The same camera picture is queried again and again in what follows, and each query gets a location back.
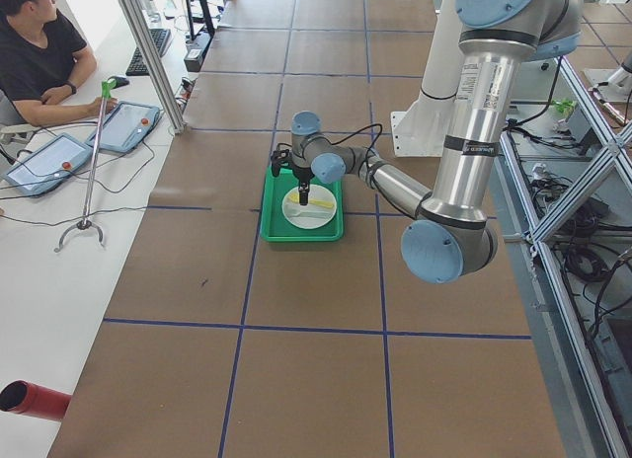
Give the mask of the working black gripper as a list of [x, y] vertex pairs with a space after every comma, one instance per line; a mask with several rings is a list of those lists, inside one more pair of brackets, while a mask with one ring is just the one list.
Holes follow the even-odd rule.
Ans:
[[300, 167], [293, 164], [291, 167], [292, 174], [298, 179], [298, 200], [300, 205], [307, 205], [309, 201], [310, 182], [312, 180], [312, 171], [310, 167]]

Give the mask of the working silver robot arm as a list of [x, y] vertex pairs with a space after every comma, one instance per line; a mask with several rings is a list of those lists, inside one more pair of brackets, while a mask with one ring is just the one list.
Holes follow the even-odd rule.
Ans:
[[412, 218], [401, 238], [411, 273], [430, 283], [452, 282], [486, 266], [497, 239], [482, 208], [509, 110], [516, 73], [525, 61], [572, 52], [584, 0], [455, 0], [464, 56], [453, 113], [434, 187], [429, 189], [370, 148], [338, 147], [312, 112], [294, 115], [290, 149], [271, 159], [289, 167], [307, 203], [312, 179], [328, 184], [346, 174], [363, 179]]

